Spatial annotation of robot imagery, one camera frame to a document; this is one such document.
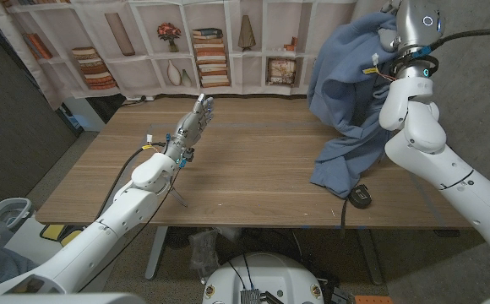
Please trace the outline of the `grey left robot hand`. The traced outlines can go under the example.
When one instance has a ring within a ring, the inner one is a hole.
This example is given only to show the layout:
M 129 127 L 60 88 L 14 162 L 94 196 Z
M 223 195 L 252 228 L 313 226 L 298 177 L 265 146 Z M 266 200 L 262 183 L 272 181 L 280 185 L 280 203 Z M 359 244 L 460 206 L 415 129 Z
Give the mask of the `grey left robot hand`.
M 193 109 L 177 123 L 164 154 L 176 161 L 190 150 L 200 140 L 202 132 L 213 119 L 213 111 L 214 98 L 201 94 Z

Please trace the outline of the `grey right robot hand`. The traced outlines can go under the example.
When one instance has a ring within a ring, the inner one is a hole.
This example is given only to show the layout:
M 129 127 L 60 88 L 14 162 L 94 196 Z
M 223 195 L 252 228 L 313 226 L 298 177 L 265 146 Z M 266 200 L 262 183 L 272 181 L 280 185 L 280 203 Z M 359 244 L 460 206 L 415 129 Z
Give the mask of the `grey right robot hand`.
M 425 0 L 389 0 L 381 13 L 395 17 L 396 29 L 379 28 L 380 44 L 396 52 L 390 74 L 396 78 L 429 78 L 438 70 L 438 59 L 430 55 L 432 44 L 444 33 L 439 6 Z

